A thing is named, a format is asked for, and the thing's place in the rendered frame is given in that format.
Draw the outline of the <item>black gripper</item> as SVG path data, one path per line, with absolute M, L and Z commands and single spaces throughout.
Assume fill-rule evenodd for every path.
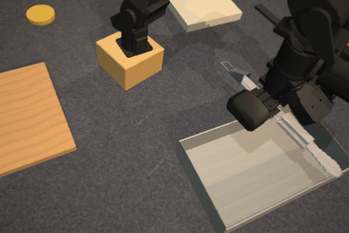
M 317 73 L 320 66 L 316 64 L 313 70 L 303 77 L 289 76 L 277 65 L 276 57 L 266 64 L 268 73 L 259 78 L 264 85 L 262 88 L 242 90 L 229 98 L 227 110 L 250 132 L 259 128 L 269 118 L 277 115 L 281 110 L 278 108 L 279 99 L 287 94 L 290 89 L 302 85 L 313 73 Z

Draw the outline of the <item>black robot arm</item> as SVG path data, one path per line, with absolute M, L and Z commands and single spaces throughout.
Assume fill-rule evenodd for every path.
M 166 13 L 169 0 L 124 0 L 120 12 L 110 17 L 121 32 L 115 39 L 127 58 L 152 51 L 148 25 Z M 302 85 L 282 96 L 300 125 L 322 121 L 338 96 L 349 103 L 349 0 L 287 0 L 291 16 L 273 31 L 284 38 L 276 61 L 293 77 L 307 76 L 317 62 L 325 61 Z M 313 83 L 313 77 L 319 78 Z

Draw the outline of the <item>yellow flat disc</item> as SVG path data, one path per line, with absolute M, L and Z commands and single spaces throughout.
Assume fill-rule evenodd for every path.
M 44 26 L 55 20 L 55 11 L 48 5 L 35 5 L 26 11 L 29 23 L 36 26 Z

